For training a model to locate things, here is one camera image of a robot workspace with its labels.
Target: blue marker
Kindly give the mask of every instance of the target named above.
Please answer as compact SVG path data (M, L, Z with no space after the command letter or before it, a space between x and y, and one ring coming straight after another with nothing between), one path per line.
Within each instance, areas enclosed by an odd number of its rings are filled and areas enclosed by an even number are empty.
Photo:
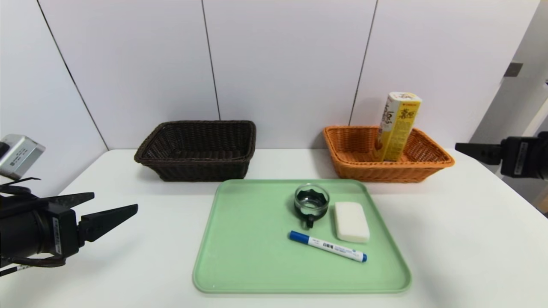
M345 256L349 259L356 260L358 262L365 262L367 261L367 255L359 252L355 249L346 248L343 246L339 246L337 244L329 243L326 241L322 241L321 239L317 239L315 237L308 236L306 234L298 233L295 231L291 231L289 234L289 239L307 244L310 246L314 246L316 248L319 248L321 250L325 250L327 252L331 252L334 254L338 254L341 256Z

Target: white table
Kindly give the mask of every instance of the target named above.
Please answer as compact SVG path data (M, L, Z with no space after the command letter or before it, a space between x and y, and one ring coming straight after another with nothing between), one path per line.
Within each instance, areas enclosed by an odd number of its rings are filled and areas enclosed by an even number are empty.
M1 308L548 307L548 220L455 151L423 183L365 184L413 274L383 295L201 293L192 269L219 183L162 182L134 152L104 154L63 193L95 192L79 216L133 203L137 215L64 267L0 278ZM246 178L336 175L326 150L256 150Z

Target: white sponge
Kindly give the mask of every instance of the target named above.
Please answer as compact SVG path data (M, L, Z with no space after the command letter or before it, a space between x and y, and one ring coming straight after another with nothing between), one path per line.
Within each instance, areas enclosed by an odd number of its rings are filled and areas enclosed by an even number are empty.
M339 239L355 243L369 240L369 226L361 204L335 202L335 223Z

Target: glass cup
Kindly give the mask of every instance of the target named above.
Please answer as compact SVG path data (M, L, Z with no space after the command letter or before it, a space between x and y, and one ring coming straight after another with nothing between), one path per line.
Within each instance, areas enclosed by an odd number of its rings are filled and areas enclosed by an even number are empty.
M306 222L306 227L312 228L314 221L327 213L329 194L319 185L307 183L295 191L294 207L297 215Z

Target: yellow box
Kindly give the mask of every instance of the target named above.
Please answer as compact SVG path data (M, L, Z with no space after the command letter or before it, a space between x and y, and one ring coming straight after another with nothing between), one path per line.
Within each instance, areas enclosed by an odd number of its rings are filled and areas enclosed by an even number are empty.
M421 100L413 93L390 92L373 150L376 162L395 162L401 157L413 128Z

